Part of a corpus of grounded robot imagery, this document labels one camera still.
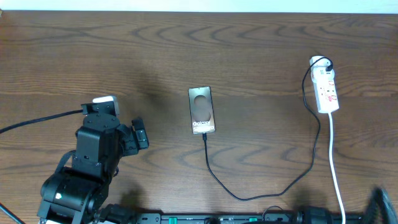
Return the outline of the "Galaxy smartphone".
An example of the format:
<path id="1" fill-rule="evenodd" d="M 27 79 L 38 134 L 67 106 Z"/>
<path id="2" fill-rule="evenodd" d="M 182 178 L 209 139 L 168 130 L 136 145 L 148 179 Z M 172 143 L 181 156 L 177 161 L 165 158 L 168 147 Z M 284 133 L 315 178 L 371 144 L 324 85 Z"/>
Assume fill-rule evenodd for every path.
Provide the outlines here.
<path id="1" fill-rule="evenodd" d="M 191 127 L 193 134 L 216 131 L 211 88 L 201 86 L 188 89 Z"/>

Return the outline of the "white power strip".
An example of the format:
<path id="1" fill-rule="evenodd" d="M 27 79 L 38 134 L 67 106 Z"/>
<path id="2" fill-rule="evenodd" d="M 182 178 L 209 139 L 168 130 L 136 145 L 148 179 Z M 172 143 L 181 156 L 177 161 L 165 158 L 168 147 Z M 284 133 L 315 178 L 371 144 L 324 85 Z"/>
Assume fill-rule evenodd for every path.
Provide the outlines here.
<path id="1" fill-rule="evenodd" d="M 310 71 L 313 67 L 326 67 L 327 71 L 333 69 L 333 63 L 324 56 L 313 56 L 310 59 Z M 315 99 L 319 113 L 328 114 L 339 109 L 335 78 L 321 83 L 314 83 Z"/>

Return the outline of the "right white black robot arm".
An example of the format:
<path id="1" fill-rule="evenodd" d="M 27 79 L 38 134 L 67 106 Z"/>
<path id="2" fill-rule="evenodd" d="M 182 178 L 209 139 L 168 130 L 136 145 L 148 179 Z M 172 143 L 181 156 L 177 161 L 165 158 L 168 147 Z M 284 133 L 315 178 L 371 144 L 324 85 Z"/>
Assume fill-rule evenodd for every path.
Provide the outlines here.
<path id="1" fill-rule="evenodd" d="M 368 200 L 368 205 L 361 213 L 345 213 L 347 224 L 397 224 L 397 212 L 387 191 L 375 187 Z M 294 224 L 338 224 L 343 223 L 343 216 L 321 207 L 302 207 L 289 220 Z"/>

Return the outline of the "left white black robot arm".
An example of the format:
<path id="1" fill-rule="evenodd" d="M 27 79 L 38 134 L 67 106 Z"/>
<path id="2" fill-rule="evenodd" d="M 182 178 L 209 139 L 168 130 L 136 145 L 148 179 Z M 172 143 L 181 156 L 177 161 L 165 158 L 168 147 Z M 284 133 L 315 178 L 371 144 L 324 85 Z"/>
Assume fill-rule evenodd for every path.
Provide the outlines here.
<path id="1" fill-rule="evenodd" d="M 122 157 L 149 147 L 141 118 L 122 124 L 113 102 L 83 104 L 76 148 L 63 155 L 44 182 L 37 212 L 41 223 L 90 223 L 108 197 Z"/>

